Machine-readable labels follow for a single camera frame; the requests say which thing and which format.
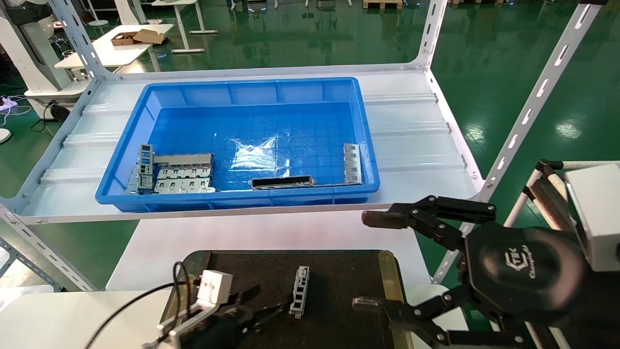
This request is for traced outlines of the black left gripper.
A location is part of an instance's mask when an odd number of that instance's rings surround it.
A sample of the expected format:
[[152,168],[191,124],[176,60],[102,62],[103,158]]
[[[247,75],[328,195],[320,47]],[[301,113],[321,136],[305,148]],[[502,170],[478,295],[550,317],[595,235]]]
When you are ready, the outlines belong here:
[[182,335],[183,349],[236,349],[249,331],[261,332],[288,317],[293,302],[281,302],[254,312],[243,305],[261,293],[261,286],[230,294],[227,305]]

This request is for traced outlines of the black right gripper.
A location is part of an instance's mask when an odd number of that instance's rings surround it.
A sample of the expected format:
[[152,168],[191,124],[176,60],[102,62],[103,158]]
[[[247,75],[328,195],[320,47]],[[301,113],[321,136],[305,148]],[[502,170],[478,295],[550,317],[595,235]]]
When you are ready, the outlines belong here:
[[[463,286],[417,305],[369,296],[352,300],[355,311],[379,314],[390,329],[411,332],[432,349],[522,349],[517,333],[445,331],[434,318],[470,302],[494,322],[565,324],[589,271],[567,232],[503,227],[494,223],[492,204],[427,196],[386,211],[363,211],[361,220],[372,228],[412,228],[448,250],[463,250]],[[463,238],[445,220],[482,225]]]

